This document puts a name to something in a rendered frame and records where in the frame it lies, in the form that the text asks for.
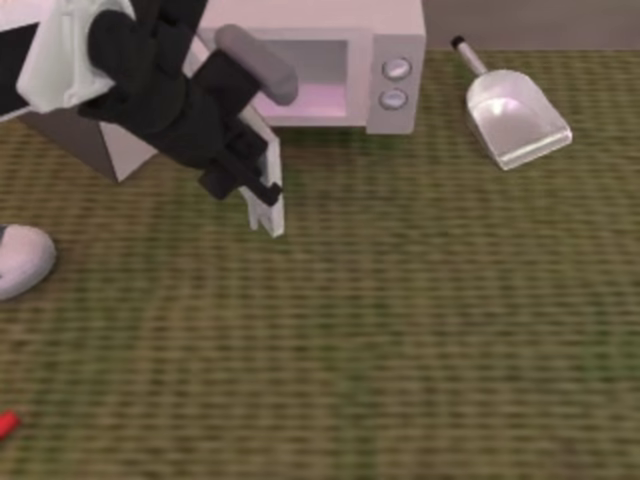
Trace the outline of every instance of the dustpan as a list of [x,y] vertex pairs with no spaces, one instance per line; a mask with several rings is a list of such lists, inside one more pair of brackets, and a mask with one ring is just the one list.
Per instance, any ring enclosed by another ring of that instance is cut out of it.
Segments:
[[467,91],[471,129],[503,170],[510,170],[569,145],[571,128],[528,76],[489,71],[463,37],[451,42],[477,75]]

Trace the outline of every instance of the microwave door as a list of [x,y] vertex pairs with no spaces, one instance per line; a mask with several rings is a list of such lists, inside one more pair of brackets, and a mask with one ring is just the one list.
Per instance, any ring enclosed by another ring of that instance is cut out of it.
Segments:
[[[249,105],[240,114],[240,118],[258,133],[267,143],[267,151],[260,160],[262,182],[265,185],[276,183],[282,185],[282,163],[280,160],[280,139],[273,133],[258,110]],[[262,225],[273,237],[284,233],[284,195],[280,194],[278,202],[273,206],[262,203],[248,188],[241,187],[240,193],[249,208],[249,226],[257,230]]]

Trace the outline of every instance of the microwave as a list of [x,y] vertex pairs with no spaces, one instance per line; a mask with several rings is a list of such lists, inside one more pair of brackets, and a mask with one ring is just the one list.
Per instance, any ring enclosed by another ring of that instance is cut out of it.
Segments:
[[273,127],[365,127],[410,134],[420,95],[426,28],[422,0],[210,0],[198,37],[240,25],[294,66],[288,107],[259,94]]

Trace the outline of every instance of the computer mouse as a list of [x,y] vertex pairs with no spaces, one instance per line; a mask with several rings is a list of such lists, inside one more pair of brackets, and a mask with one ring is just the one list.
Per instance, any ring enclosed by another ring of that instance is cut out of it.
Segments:
[[0,225],[0,301],[40,283],[53,269],[56,256],[46,232],[26,225]]

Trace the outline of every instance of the black object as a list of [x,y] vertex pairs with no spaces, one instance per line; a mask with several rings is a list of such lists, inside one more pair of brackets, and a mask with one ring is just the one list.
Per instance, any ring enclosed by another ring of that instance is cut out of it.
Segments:
[[458,47],[464,42],[466,42],[464,37],[462,35],[457,35],[453,37],[453,40],[451,40],[451,46],[453,47],[454,50],[457,50]]
[[208,0],[139,0],[136,18],[103,11],[88,35],[92,64],[115,86],[80,106],[80,115],[120,125],[174,161],[203,171],[202,185],[223,200],[241,186],[269,206],[282,188],[262,183],[267,142],[238,115],[260,83],[220,50],[193,78],[182,72]]
[[16,83],[37,29],[34,23],[0,32],[0,117],[29,105],[16,90]]

